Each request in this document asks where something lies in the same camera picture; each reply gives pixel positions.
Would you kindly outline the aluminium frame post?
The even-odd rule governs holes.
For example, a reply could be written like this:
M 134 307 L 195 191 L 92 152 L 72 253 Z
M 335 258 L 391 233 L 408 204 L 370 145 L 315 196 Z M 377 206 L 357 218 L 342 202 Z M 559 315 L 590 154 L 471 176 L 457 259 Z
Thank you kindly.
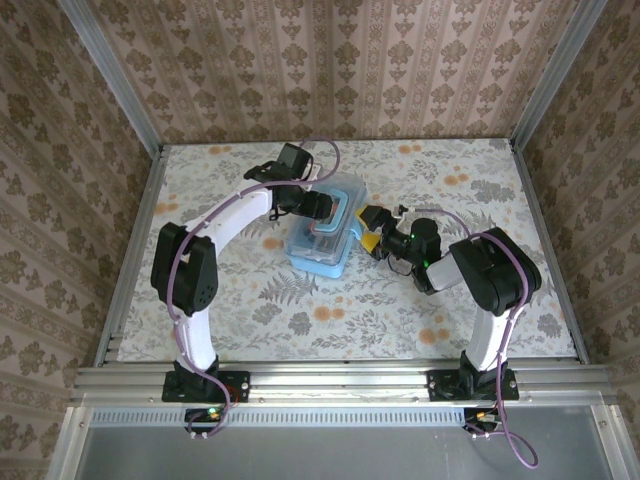
M 514 151 L 522 151 L 535 132 L 587 37 L 601 16 L 607 1 L 578 1 L 562 37 L 511 135 L 510 142 Z
M 88 0 L 58 1 L 138 139 L 149 155 L 155 158 L 161 151 L 163 142 L 99 25 L 97 16 L 91 11 Z

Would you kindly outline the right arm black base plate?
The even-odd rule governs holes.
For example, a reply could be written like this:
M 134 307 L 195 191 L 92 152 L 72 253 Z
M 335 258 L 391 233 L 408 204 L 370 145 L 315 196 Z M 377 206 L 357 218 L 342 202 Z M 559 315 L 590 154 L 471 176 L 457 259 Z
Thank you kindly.
M 427 373 L 427 387 L 431 401 L 495 401 L 497 387 L 494 380 L 482 386 L 470 387 L 465 384 L 458 369 L 440 369 Z M 503 400 L 519 400 L 520 393 L 515 373 L 507 369 L 501 380 L 501 395 Z

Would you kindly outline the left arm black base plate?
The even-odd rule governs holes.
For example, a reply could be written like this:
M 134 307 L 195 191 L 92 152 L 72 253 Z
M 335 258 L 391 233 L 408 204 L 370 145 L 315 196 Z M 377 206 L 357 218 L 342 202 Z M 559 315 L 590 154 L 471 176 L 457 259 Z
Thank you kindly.
M 228 391 L 230 402 L 246 403 L 250 375 L 243 371 L 220 371 L 218 380 Z M 167 372 L 161 395 L 166 403 L 224 403 L 225 395 L 214 382 L 189 371 Z

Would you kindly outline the grey metal panel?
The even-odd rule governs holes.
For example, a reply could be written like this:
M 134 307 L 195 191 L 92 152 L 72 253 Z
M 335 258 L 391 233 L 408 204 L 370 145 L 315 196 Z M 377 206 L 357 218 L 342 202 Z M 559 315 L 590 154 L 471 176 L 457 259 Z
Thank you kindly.
M 196 440 L 161 409 L 67 413 L 46 480 L 640 480 L 640 463 L 613 407 L 518 407 L 518 434 L 404 423 L 270 425 L 266 409 Z

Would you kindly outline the transparent blue tool box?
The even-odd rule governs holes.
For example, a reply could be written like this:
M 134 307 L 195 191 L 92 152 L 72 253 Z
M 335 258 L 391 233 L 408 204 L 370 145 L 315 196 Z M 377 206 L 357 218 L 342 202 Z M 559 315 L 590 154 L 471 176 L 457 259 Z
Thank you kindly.
M 349 173 L 338 172 L 324 182 L 311 188 L 312 192 L 331 194 L 338 199 L 338 206 L 332 221 L 324 224 L 327 235 L 311 235 L 309 225 L 321 224 L 319 220 L 297 216 L 285 241 L 285 254 L 292 266 L 312 274 L 329 278 L 339 278 L 345 268 L 352 246 L 361 239 L 363 226 L 356 218 L 356 211 L 367 200 L 367 187 L 364 180 Z M 319 248 L 325 239 L 340 241 L 334 252 L 325 252 Z

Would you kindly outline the aluminium table side rail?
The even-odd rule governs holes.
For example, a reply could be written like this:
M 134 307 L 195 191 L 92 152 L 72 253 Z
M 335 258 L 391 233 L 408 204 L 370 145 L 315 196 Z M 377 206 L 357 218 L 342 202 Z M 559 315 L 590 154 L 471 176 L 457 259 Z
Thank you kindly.
M 96 350 L 93 363 L 96 368 L 110 362 L 109 345 L 121 337 L 126 324 L 170 150 L 168 145 L 161 146 L 152 162 Z
M 526 162 L 520 149 L 518 149 L 516 146 L 511 145 L 511 150 L 514 157 L 515 166 L 522 182 L 523 191 L 526 195 L 527 202 L 532 214 L 533 222 L 539 235 L 540 244 L 545 254 L 550 277 L 553 281 L 559 304 L 562 313 L 564 314 L 565 322 L 570 332 L 573 346 L 576 350 L 577 358 L 582 364 L 591 364 L 591 359 L 587 351 L 586 343 L 583 339 L 579 322 L 576 318 L 573 306 L 571 304 L 566 283 L 562 276 L 561 268 L 551 242 L 551 238 L 544 220 L 538 197 L 534 189 L 534 185 L 527 169 Z

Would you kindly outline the aluminium mounting rail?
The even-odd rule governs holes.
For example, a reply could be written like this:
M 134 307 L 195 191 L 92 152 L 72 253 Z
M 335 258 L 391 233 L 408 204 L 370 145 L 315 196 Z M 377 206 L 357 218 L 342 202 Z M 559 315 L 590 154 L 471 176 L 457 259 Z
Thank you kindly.
M 455 360 L 228 362 L 221 369 L 250 374 L 248 404 L 259 406 L 422 406 L 434 370 Z M 607 372 L 568 358 L 512 359 L 518 406 L 611 405 Z M 161 403 L 169 363 L 107 363 L 82 368 L 71 393 L 74 406 L 149 406 Z

